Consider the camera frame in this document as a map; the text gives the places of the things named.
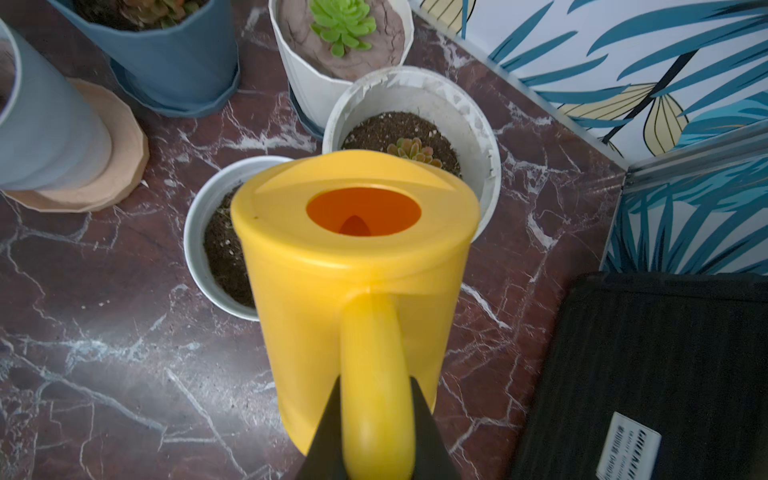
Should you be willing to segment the blue pot red succulent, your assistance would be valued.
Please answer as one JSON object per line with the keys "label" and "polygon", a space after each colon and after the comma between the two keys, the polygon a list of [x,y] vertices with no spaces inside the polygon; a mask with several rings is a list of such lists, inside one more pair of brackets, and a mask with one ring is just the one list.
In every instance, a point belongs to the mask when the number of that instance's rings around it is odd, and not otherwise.
{"label": "blue pot red succulent", "polygon": [[229,1],[53,1],[108,57],[123,90],[167,117],[217,112],[240,81]]}

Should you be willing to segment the white pot pink succulent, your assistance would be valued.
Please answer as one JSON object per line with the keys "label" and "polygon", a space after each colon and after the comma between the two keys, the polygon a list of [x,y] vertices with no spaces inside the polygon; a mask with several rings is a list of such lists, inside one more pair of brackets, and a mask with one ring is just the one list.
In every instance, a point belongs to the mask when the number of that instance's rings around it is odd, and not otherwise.
{"label": "white pot pink succulent", "polygon": [[127,198],[148,139],[114,92],[64,77],[1,26],[1,191],[39,212],[94,212]]}

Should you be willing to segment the yellow plastic watering can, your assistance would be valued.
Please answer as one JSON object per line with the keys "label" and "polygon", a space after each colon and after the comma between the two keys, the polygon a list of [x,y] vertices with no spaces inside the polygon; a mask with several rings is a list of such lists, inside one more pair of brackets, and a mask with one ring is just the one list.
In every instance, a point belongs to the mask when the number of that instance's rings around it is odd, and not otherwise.
{"label": "yellow plastic watering can", "polygon": [[347,150],[271,167],[231,218],[276,384],[306,457],[341,378],[348,479],[411,479],[410,378],[433,413],[481,209],[437,167]]}

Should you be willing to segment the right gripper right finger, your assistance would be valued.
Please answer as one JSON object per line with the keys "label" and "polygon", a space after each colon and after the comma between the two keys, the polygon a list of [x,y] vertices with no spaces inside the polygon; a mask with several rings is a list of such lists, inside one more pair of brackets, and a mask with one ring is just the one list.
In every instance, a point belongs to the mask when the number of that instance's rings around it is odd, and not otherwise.
{"label": "right gripper right finger", "polygon": [[412,480],[460,480],[437,424],[415,377],[410,378],[415,421],[415,465]]}

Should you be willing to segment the white ribbed pot green succulent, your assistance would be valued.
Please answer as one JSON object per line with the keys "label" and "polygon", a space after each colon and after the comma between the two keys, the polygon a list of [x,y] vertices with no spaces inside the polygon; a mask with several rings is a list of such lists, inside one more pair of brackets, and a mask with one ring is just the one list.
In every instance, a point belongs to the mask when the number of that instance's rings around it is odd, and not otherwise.
{"label": "white ribbed pot green succulent", "polygon": [[312,28],[309,1],[270,1],[268,9],[290,92],[302,124],[320,138],[334,105],[361,77],[401,66],[414,40],[414,21],[407,1],[368,1],[376,30],[361,38],[367,51],[347,47],[332,55],[332,44]]}

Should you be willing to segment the right aluminium frame post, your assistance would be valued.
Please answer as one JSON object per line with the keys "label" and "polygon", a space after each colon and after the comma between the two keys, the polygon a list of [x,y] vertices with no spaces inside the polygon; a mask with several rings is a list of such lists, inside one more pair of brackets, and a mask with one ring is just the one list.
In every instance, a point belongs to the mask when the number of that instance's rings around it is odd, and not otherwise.
{"label": "right aluminium frame post", "polygon": [[766,122],[630,172],[601,268],[766,275]]}

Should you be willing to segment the large white pot yellow succulent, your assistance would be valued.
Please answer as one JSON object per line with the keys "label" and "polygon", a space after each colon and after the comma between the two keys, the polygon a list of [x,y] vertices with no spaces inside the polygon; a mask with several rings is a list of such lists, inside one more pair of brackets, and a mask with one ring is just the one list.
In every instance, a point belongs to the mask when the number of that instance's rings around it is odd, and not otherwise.
{"label": "large white pot yellow succulent", "polygon": [[363,76],[331,110],[322,143],[324,154],[337,151],[361,122],[386,112],[405,112],[434,124],[457,154],[463,181],[479,200],[480,237],[493,217],[502,169],[496,136],[477,103],[458,85],[433,71],[390,67]]}

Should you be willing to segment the small white pot green succulent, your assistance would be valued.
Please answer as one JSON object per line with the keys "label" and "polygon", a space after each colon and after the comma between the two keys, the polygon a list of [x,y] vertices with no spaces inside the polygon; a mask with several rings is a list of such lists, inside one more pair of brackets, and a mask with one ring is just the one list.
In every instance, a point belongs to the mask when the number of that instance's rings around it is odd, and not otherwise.
{"label": "small white pot green succulent", "polygon": [[186,217],[183,246],[193,280],[214,305],[240,319],[257,322],[259,317],[230,215],[231,202],[251,177],[287,161],[257,156],[225,167],[199,190]]}

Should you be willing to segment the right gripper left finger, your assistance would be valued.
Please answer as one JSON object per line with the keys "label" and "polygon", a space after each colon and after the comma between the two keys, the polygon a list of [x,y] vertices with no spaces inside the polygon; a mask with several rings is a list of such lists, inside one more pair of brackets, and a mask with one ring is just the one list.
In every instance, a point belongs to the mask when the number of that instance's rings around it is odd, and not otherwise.
{"label": "right gripper left finger", "polygon": [[298,480],[347,480],[342,450],[341,378],[338,377],[321,417]]}

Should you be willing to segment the black tool case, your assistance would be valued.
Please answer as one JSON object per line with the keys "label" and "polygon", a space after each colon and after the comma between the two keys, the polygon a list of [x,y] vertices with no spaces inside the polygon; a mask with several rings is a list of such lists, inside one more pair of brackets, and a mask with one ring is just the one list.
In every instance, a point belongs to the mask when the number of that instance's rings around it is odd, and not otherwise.
{"label": "black tool case", "polygon": [[766,475],[766,278],[578,278],[508,477]]}

